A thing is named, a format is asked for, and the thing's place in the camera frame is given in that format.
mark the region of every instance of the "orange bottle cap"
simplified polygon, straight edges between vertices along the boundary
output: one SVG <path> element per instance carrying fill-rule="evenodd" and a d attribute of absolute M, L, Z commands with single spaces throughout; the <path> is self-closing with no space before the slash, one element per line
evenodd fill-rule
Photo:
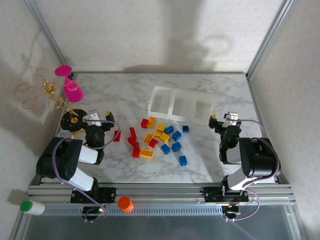
<path fill-rule="evenodd" d="M 118 200 L 118 207 L 126 213 L 131 213 L 134 209 L 134 204 L 132 203 L 130 198 L 128 198 L 127 196 L 123 196 Z"/>

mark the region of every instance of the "transparent divider tray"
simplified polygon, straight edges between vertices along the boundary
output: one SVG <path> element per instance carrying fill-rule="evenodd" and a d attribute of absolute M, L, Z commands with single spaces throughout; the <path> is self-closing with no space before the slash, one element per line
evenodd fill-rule
<path fill-rule="evenodd" d="M 178 88 L 155 86 L 148 106 L 148 115 L 156 118 L 207 125 L 216 112 L 214 94 Z"/>

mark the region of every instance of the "blue lego brick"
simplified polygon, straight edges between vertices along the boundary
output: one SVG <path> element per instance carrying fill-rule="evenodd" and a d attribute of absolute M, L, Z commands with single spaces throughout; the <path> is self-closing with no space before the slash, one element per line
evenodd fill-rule
<path fill-rule="evenodd" d="M 183 166 L 187 166 L 187 158 L 186 156 L 180 156 L 179 157 L 179 161 L 180 161 L 180 166 L 183 167 Z"/>
<path fill-rule="evenodd" d="M 181 133 L 179 131 L 176 131 L 174 134 L 172 134 L 172 138 L 175 140 L 175 141 L 178 141 L 180 138 L 181 138 Z"/>
<path fill-rule="evenodd" d="M 168 147 L 167 144 L 163 144 L 163 145 L 161 146 L 161 150 L 162 150 L 162 152 L 163 152 L 165 155 L 167 155 L 168 153 L 170 153 L 170 147 Z"/>
<path fill-rule="evenodd" d="M 189 126 L 182 126 L 182 132 L 188 133 L 189 132 Z"/>
<path fill-rule="evenodd" d="M 174 152 L 176 152 L 176 151 L 179 151 L 182 148 L 182 146 L 180 142 L 177 141 L 175 144 L 172 144 L 171 148 Z"/>
<path fill-rule="evenodd" d="M 165 132 L 166 134 L 172 133 L 173 131 L 174 131 L 174 126 L 172 126 L 172 125 L 166 127 L 165 130 L 164 130 L 164 132 Z"/>

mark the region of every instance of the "marble surface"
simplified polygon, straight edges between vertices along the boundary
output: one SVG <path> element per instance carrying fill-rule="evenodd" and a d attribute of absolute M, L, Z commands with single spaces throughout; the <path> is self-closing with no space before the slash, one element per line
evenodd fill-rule
<path fill-rule="evenodd" d="M 111 111 L 121 127 L 121 141 L 112 142 L 104 152 L 100 165 L 79 163 L 80 169 L 94 176 L 99 182 L 117 183 L 219 183 L 227 174 L 232 174 L 239 165 L 223 165 L 219 160 L 220 136 L 207 126 L 188 124 L 189 133 L 182 133 L 186 123 L 157 118 L 156 125 L 173 125 L 182 133 L 179 152 L 164 155 L 154 149 L 153 158 L 133 158 L 133 147 L 127 142 L 130 127 L 135 127 L 140 148 L 150 149 L 143 140 L 148 132 L 156 128 L 141 128 L 142 118 L 148 117 L 148 104 L 155 85 L 212 93 L 217 96 L 216 116 L 223 121 L 224 113 L 234 111 L 240 119 L 257 120 L 247 80 L 244 74 L 124 74 L 124 73 L 81 73 L 77 76 L 84 99 L 72 103 L 74 108 L 85 111 L 96 109 L 100 119 Z M 114 127 L 106 132 L 107 142 L 114 135 Z M 241 137 L 260 137 L 261 131 L 254 123 L 241 125 Z M 76 138 L 84 140 L 84 134 Z M 168 145 L 175 141 L 170 139 Z M 187 166 L 179 165 L 179 156 L 185 155 Z"/>

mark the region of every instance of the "toy brick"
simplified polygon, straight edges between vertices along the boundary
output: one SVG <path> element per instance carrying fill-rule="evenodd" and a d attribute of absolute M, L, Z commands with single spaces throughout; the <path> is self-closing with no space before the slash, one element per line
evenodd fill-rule
<path fill-rule="evenodd" d="M 148 135 L 144 138 L 143 142 L 148 145 L 153 137 L 154 135 L 149 132 Z"/>
<path fill-rule="evenodd" d="M 140 157 L 140 148 L 139 147 L 133 148 L 132 157 L 134 157 L 136 159 Z"/>
<path fill-rule="evenodd" d="M 171 148 L 174 152 L 176 152 L 176 151 L 179 151 L 182 148 L 182 146 L 180 142 L 177 141 L 175 144 L 172 144 Z"/>
<path fill-rule="evenodd" d="M 128 137 L 128 142 L 136 148 L 139 147 L 139 143 L 132 136 Z"/>
<path fill-rule="evenodd" d="M 161 150 L 162 150 L 162 152 L 163 152 L 165 155 L 167 155 L 168 153 L 170 153 L 170 147 L 168 147 L 167 144 L 163 144 L 163 145 L 161 146 Z"/>
<path fill-rule="evenodd" d="M 166 127 L 165 130 L 164 130 L 164 132 L 165 132 L 166 134 L 172 133 L 173 131 L 174 131 L 174 126 L 172 126 L 172 125 Z"/>
<path fill-rule="evenodd" d="M 188 133 L 189 132 L 189 126 L 182 126 L 182 132 Z"/>
<path fill-rule="evenodd" d="M 140 151 L 140 156 L 142 156 L 142 157 L 146 157 L 146 158 L 151 159 L 153 157 L 153 155 L 154 155 L 153 151 L 149 151 L 146 149 L 141 149 L 141 151 Z"/>
<path fill-rule="evenodd" d="M 156 131 L 155 134 L 154 134 L 154 137 L 155 138 L 160 138 L 161 134 L 162 134 L 162 132 Z"/>
<path fill-rule="evenodd" d="M 159 132 L 163 133 L 164 130 L 166 129 L 166 126 L 165 126 L 164 124 L 162 124 L 162 123 L 159 123 L 158 126 L 156 127 L 156 129 L 157 129 Z"/>
<path fill-rule="evenodd" d="M 179 157 L 179 162 L 180 162 L 180 166 L 183 167 L 183 166 L 187 166 L 187 158 L 186 156 L 180 156 Z"/>
<path fill-rule="evenodd" d="M 114 131 L 113 137 L 116 136 L 117 132 L 118 132 L 117 130 Z M 118 136 L 116 136 L 116 138 L 113 141 L 114 142 L 120 142 L 120 138 L 121 138 L 121 131 L 119 132 Z"/>
<path fill-rule="evenodd" d="M 133 139 L 137 139 L 138 137 L 137 137 L 137 133 L 136 133 L 136 130 L 135 130 L 135 128 L 132 126 L 132 127 L 130 127 L 130 133 L 131 133 L 131 137 L 133 138 Z"/>
<path fill-rule="evenodd" d="M 176 131 L 174 134 L 172 134 L 172 138 L 175 140 L 175 141 L 178 141 L 180 138 L 181 138 L 181 133 L 179 131 Z"/>
<path fill-rule="evenodd" d="M 148 145 L 149 145 L 149 147 L 154 149 L 156 147 L 157 143 L 158 143 L 158 141 L 155 140 L 154 138 L 152 138 Z"/>
<path fill-rule="evenodd" d="M 167 143 L 169 141 L 169 139 L 170 139 L 170 136 L 163 132 L 163 133 L 161 133 L 160 139 L 162 141 L 164 141 L 165 143 Z"/>
<path fill-rule="evenodd" d="M 150 120 L 149 120 L 149 123 L 148 123 L 147 127 L 152 129 L 156 124 L 156 120 L 157 119 L 155 117 L 153 117 L 153 116 L 150 117 Z"/>
<path fill-rule="evenodd" d="M 142 122 L 141 122 L 141 127 L 146 129 L 148 127 L 148 123 L 149 123 L 149 120 L 148 119 L 142 119 Z"/>

